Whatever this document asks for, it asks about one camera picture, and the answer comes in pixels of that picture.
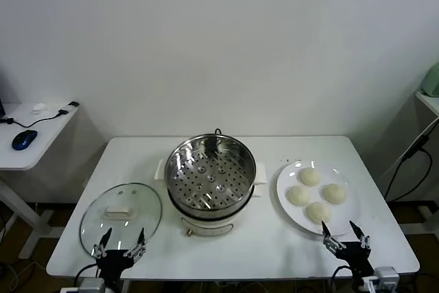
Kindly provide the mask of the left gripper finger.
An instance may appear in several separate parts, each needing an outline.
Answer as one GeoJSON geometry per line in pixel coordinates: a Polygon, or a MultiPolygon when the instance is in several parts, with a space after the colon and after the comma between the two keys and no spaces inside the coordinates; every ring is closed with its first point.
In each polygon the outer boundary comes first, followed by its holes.
{"type": "Polygon", "coordinates": [[[144,228],[142,228],[137,240],[137,244],[133,248],[125,252],[123,256],[127,257],[128,259],[140,259],[146,251],[145,245],[145,233],[144,228]]]}
{"type": "Polygon", "coordinates": [[[94,244],[93,245],[93,254],[92,256],[95,259],[101,259],[106,257],[107,253],[106,253],[106,246],[107,243],[110,239],[112,233],[112,228],[109,228],[106,233],[102,236],[102,238],[100,239],[98,244],[94,244]]]}

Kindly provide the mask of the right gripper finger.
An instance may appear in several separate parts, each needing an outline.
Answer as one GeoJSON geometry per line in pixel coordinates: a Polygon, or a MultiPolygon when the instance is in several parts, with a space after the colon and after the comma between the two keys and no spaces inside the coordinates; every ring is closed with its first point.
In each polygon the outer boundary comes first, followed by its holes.
{"type": "Polygon", "coordinates": [[[368,235],[365,235],[363,231],[358,227],[358,225],[356,225],[353,221],[350,220],[349,224],[355,236],[359,240],[361,248],[370,250],[370,237],[368,235]]]}
{"type": "Polygon", "coordinates": [[[325,224],[324,221],[321,221],[322,232],[323,232],[323,244],[330,251],[341,251],[345,249],[345,245],[342,242],[337,241],[334,237],[332,237],[329,228],[325,224]]]}

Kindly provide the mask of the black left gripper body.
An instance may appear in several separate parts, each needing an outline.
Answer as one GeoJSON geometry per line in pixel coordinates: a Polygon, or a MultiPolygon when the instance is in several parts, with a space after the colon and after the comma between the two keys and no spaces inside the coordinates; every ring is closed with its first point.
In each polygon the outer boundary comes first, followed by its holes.
{"type": "Polygon", "coordinates": [[[134,265],[134,259],[131,256],[125,256],[127,250],[107,250],[105,257],[96,260],[99,272],[99,278],[104,280],[106,285],[115,285],[121,278],[124,270],[134,265]]]}

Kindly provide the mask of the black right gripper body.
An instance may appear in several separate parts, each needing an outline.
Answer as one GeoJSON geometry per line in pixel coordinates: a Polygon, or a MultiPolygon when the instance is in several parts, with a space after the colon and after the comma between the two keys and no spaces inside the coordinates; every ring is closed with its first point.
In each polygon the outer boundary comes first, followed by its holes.
{"type": "Polygon", "coordinates": [[[335,256],[345,261],[355,277],[368,277],[374,274],[368,258],[370,248],[363,247],[360,242],[343,242],[344,248],[338,248],[335,256]]]}

